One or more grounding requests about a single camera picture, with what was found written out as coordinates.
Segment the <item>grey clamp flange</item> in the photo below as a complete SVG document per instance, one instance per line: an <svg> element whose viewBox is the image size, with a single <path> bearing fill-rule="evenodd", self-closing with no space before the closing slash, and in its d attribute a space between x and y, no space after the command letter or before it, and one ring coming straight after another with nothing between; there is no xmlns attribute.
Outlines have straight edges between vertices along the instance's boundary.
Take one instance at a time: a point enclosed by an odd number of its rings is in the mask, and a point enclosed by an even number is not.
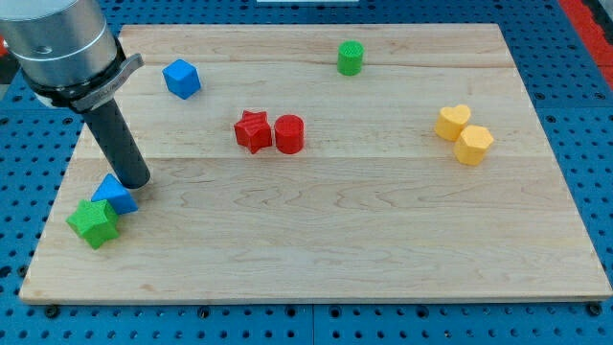
<svg viewBox="0 0 613 345"><path fill-rule="evenodd" d="M68 86L49 86L29 77L29 86L49 107L65 107L76 113L92 111L112 101L130 75L145 65L139 53L127 57L118 38L115 38L115 43L117 55L114 60L89 80Z"/></svg>

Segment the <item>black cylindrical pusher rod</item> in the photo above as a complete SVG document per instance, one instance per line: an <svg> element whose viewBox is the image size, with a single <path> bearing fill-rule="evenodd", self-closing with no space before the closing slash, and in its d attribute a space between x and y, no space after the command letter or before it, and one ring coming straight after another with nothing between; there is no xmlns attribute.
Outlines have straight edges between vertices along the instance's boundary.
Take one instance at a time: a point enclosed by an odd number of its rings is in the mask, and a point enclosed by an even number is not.
<svg viewBox="0 0 613 345"><path fill-rule="evenodd" d="M121 184L128 189L145 186L148 166L117 103L111 100L82 118Z"/></svg>

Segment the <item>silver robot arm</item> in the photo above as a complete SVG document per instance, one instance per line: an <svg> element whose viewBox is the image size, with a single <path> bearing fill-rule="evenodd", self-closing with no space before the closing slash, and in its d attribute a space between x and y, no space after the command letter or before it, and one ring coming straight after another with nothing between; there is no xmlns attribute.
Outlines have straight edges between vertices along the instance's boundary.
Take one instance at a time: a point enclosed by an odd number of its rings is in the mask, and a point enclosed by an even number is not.
<svg viewBox="0 0 613 345"><path fill-rule="evenodd" d="M1 0L1 36L36 96L81 116L123 186L146 185L148 166L114 100L144 61L125 54L99 3Z"/></svg>

